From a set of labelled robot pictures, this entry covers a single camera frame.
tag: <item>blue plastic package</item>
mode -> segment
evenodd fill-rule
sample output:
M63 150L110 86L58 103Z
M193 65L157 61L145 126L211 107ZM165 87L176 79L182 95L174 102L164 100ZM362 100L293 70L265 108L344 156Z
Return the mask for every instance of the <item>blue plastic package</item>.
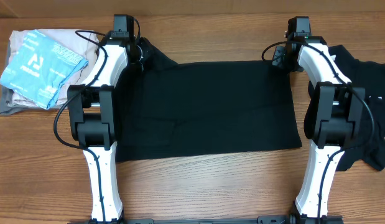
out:
M48 110L57 102L61 86L87 64L82 56L32 30L1 75L0 84Z

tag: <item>folded black cloth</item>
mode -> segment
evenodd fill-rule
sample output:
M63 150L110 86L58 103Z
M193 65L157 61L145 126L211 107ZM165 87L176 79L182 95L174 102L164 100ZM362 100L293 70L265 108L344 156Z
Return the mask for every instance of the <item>folded black cloth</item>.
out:
M375 130L371 144L365 147L357 147L345 152L338 164L337 171L348 170L355 161L362 159L378 171L385 168L385 64L375 62L360 62L339 45L329 48L330 55L336 55L335 63L353 86L365 88L365 102L372 111ZM308 86L310 95L313 86ZM363 110L361 127L353 146L365 143L371 132L369 114Z
M143 74L116 86L117 162L301 147L288 71L262 61L178 65L153 49Z

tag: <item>wooden table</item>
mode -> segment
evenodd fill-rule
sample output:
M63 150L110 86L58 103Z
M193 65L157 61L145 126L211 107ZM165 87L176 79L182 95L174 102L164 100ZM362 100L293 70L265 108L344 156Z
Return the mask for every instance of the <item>wooden table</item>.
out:
M284 40L295 14L138 17L141 33L178 63L260 60ZM385 63L385 13L309 14L312 31L356 58ZM0 75L12 30L91 29L106 32L112 17L0 19ZM252 218L287 214L303 182L308 140L303 120L308 78L291 75L300 149L179 157L117 165L126 218ZM56 111L0 116L0 223L65 223L90 217L88 168L80 151L54 137ZM68 114L60 134L71 141ZM385 169L359 161L338 172L329 214L345 223L385 223Z

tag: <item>black garment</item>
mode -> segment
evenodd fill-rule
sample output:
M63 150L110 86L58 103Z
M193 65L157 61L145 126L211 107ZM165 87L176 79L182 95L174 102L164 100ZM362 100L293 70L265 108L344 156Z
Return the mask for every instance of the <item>black garment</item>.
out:
M142 76L124 75L117 162L301 146L285 70L259 61L177 65L154 49Z
M353 86L365 88L365 102L368 104L374 117L374 138L370 145L346 151L341 158L337 171L348 170L355 161L362 159L378 171L385 168L385 64L375 62L360 62L339 45L329 48L330 55L336 55L335 63L347 76ZM308 86L310 95L313 86ZM363 110L361 127L355 146L366 142L371 132L369 114Z

